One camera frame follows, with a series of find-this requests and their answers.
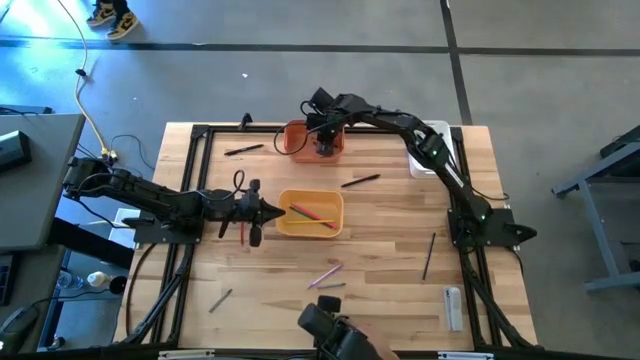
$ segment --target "white cable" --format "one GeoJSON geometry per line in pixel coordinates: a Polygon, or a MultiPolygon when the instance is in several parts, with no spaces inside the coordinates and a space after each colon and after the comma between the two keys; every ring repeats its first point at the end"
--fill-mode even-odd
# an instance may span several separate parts
{"type": "MultiPolygon", "coordinates": [[[[67,7],[64,6],[64,4],[62,3],[61,0],[58,0],[58,4],[60,4],[60,6],[62,6],[62,8],[64,9],[64,11],[67,13],[67,15],[69,15],[69,18],[71,18],[71,21],[73,21],[73,24],[76,26],[76,29],[78,29],[78,33],[80,34],[80,37],[82,38],[82,46],[84,47],[84,60],[82,61],[82,67],[80,68],[80,70],[82,70],[83,73],[85,73],[85,66],[87,65],[87,59],[89,58],[89,50],[87,49],[87,41],[84,38],[84,34],[82,33],[82,30],[80,30],[80,26],[78,25],[78,23],[76,22],[76,19],[73,18],[73,16],[71,15],[71,13],[69,12],[69,10],[67,10],[67,7]]],[[[98,131],[98,128],[96,127],[96,124],[93,122],[93,119],[91,118],[91,116],[89,116],[89,113],[87,113],[87,110],[85,110],[84,106],[82,106],[82,103],[80,102],[80,79],[84,79],[84,77],[80,74],[78,74],[78,79],[76,80],[76,88],[74,91],[74,97],[76,99],[76,104],[78,104],[78,107],[80,108],[80,111],[82,111],[82,114],[84,115],[84,117],[89,121],[89,124],[91,124],[91,128],[93,129],[93,132],[96,134],[96,137],[98,138],[98,141],[100,142],[100,147],[102,148],[100,150],[100,153],[102,155],[109,155],[109,149],[107,148],[107,146],[104,143],[104,140],[102,139],[102,135],[100,135],[100,132],[98,131]]]]}

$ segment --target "butcher block table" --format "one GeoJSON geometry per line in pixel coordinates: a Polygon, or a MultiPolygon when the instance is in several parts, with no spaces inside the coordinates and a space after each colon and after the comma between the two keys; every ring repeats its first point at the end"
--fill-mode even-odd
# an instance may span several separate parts
{"type": "MultiPolygon", "coordinates": [[[[154,182],[180,189],[193,125],[167,124],[154,182]]],[[[474,187],[488,196],[501,197],[489,129],[464,126],[462,131],[474,187]]],[[[196,155],[192,187],[203,148],[201,144],[196,155]]],[[[216,133],[206,188],[233,189],[233,174],[243,169],[244,187],[250,179],[260,179],[261,196],[274,205],[286,189],[340,191],[344,229],[333,239],[293,238],[278,233],[272,221],[263,229],[260,247],[243,248],[238,224],[231,224],[225,237],[218,239],[219,224],[208,223],[195,250],[179,347],[310,349],[312,338],[298,327],[297,319],[318,295],[331,295],[342,299],[341,314],[377,327],[394,350],[472,350],[466,304],[464,331],[448,331],[445,318],[443,288],[456,286],[464,292],[458,252],[447,227],[449,193],[436,176],[413,179],[408,166],[405,146],[397,135],[347,134],[340,161],[320,165],[298,164],[279,155],[273,149],[273,134],[216,133]],[[265,146],[235,156],[223,155],[254,144],[265,146]],[[340,188],[372,174],[381,176],[340,188]],[[434,232],[435,245],[423,283],[422,271],[434,232]],[[346,286],[307,290],[313,280],[338,263],[344,264],[342,270],[325,282],[345,282],[346,286]],[[228,289],[233,289],[231,295],[209,313],[228,289]]],[[[158,296],[167,249],[156,246],[141,266],[131,299],[132,327],[158,296]]],[[[498,305],[522,336],[536,343],[516,257],[501,248],[487,248],[486,252],[498,305]]],[[[142,249],[136,251],[132,271],[141,254],[142,249]]],[[[176,262],[181,258],[179,253],[176,262]]],[[[115,340],[125,337],[124,304],[115,340]]],[[[167,307],[163,340],[174,306],[172,300],[167,307]]],[[[478,311],[484,337],[490,339],[486,311],[482,305],[478,311]]]]}

